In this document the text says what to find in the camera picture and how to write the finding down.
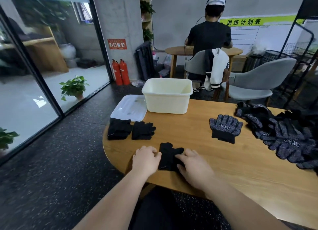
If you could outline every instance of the hand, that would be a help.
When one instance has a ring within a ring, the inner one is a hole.
[[[180,164],[177,164],[177,167],[187,182],[204,191],[205,186],[214,176],[209,164],[196,151],[190,149],[185,150],[185,155],[175,155],[175,157],[185,164],[185,168]]]
[[[161,152],[155,156],[157,149],[152,146],[142,146],[133,156],[133,171],[145,176],[147,179],[158,169],[161,160]]]

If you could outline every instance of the fire extinguisher instruction sign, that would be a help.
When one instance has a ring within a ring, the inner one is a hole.
[[[107,39],[109,49],[127,49],[126,39]]]

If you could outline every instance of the chair seat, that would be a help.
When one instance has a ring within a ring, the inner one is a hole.
[[[225,89],[226,82],[221,84],[221,87]],[[229,96],[233,99],[238,100],[251,100],[251,99],[262,99],[272,96],[272,91],[270,90],[256,90],[256,89],[246,89],[239,88],[236,86],[229,86]]]

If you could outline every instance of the baseball cap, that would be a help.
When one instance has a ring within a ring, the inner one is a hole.
[[[225,0],[208,0],[206,2],[207,5],[221,5],[224,6],[225,5]]]

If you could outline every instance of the window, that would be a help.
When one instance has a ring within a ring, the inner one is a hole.
[[[91,8],[87,2],[73,3],[73,6],[79,22],[93,23]]]

